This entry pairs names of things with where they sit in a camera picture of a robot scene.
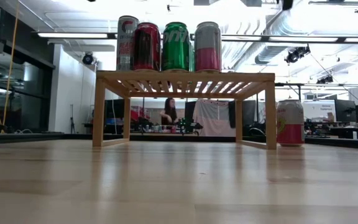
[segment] woman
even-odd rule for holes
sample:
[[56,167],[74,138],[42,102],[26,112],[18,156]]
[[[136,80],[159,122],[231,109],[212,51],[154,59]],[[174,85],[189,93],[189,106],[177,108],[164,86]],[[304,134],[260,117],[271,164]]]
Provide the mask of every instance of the woman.
[[177,111],[175,109],[175,100],[167,98],[165,100],[164,110],[160,113],[161,125],[173,125],[178,122]]

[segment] wooden floor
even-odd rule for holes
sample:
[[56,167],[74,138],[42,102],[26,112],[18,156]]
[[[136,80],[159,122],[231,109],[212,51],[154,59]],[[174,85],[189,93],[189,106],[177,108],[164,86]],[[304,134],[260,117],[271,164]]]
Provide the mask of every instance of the wooden floor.
[[0,145],[0,223],[358,223],[358,149]]

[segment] wooden shelf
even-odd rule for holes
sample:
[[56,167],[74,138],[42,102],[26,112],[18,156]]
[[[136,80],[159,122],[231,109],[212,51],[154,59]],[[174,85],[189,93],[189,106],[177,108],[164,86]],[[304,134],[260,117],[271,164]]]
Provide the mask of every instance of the wooden shelf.
[[98,71],[112,92],[129,97],[245,99],[274,82],[274,73]]
[[[98,71],[96,74],[93,146],[103,147],[128,142],[131,97],[236,99],[236,142],[244,144],[242,140],[242,101],[265,90],[266,144],[251,144],[251,146],[276,149],[274,81],[274,73]],[[124,140],[122,141],[103,141],[105,89],[124,98]]]

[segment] dark hair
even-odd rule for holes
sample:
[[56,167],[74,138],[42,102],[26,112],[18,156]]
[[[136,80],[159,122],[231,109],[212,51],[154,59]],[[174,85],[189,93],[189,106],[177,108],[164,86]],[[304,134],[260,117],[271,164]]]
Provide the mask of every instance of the dark hair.
[[170,102],[173,100],[173,98],[167,98],[165,100],[165,114],[169,115],[172,118],[172,122],[174,122],[177,119],[177,110],[175,107],[171,108]]

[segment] white cloth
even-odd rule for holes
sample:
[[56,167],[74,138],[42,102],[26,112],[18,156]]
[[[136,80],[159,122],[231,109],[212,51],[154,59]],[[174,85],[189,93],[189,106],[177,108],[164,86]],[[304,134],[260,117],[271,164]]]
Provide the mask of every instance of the white cloth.
[[234,137],[236,135],[236,129],[230,128],[228,102],[198,100],[193,119],[204,127],[200,131],[200,136]]

